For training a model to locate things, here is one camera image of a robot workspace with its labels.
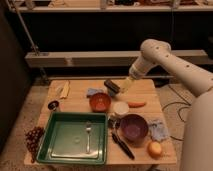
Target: carrot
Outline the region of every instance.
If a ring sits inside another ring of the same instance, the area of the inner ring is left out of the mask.
[[[146,102],[127,102],[130,108],[143,107],[146,105]]]

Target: tiled floor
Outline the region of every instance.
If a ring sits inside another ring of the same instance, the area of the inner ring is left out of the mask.
[[[189,91],[187,91],[181,84],[171,84],[171,86],[185,99],[192,102],[194,97]],[[36,123],[45,100],[48,91],[48,86],[33,85],[25,102],[20,111],[19,117],[14,125],[10,137],[6,143],[6,146],[0,156],[0,170],[1,171],[36,171],[36,170],[53,170],[53,168],[48,168],[45,166],[25,166],[23,163],[26,147],[25,147],[25,137],[24,134],[28,130],[32,129]],[[157,88],[157,92],[160,98],[162,107],[168,103],[175,101],[183,101],[179,98],[168,85],[161,88]],[[181,122],[178,117],[177,110],[182,107],[181,104],[173,104],[168,106],[165,110],[165,117],[169,127],[170,134],[174,137],[182,138],[184,123]],[[182,110],[181,116],[186,119],[187,109]],[[162,171],[179,171],[180,156],[181,156],[181,145],[182,142],[173,140],[175,150],[177,152],[178,163],[176,165],[162,165],[158,169]],[[57,167],[54,170],[67,171],[67,170],[80,170],[77,168],[68,167]],[[123,170],[143,170],[140,167],[135,168],[122,168]]]

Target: gray wall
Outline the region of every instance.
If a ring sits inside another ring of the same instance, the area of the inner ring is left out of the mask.
[[[0,151],[30,88],[29,70],[0,3]]]

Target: purple bowl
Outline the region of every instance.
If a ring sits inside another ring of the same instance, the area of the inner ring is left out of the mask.
[[[140,141],[148,134],[146,120],[137,114],[128,114],[121,119],[120,128],[123,136],[130,141]]]

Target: knife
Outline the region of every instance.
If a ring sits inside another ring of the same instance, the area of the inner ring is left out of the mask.
[[[120,146],[120,148],[128,155],[129,158],[131,158],[132,160],[135,159],[135,156],[133,155],[133,153],[130,151],[129,147],[125,144],[125,142],[123,142],[119,136],[112,132],[112,139],[114,140],[114,142],[116,144],[118,144]]]

